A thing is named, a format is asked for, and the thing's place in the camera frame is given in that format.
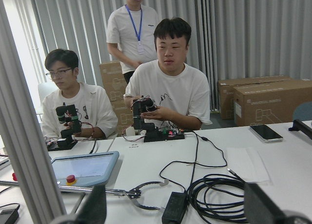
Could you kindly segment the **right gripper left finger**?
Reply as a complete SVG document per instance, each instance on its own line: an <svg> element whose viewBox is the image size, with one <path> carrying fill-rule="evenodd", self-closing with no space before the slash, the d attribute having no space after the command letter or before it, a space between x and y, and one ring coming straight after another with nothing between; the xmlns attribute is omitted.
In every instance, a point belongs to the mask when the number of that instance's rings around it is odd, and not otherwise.
<svg viewBox="0 0 312 224"><path fill-rule="evenodd" d="M103 224L107 216L106 195L100 195L103 201L90 194L77 214L56 217L51 224Z"/></svg>

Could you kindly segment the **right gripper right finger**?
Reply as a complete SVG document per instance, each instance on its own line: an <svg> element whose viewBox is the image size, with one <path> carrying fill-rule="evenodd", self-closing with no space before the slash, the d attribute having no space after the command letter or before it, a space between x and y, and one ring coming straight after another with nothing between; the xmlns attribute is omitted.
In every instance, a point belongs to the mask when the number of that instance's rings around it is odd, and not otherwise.
<svg viewBox="0 0 312 224"><path fill-rule="evenodd" d="M244 215L250 224L310 224L302 214L286 214L256 183L244 185Z"/></svg>

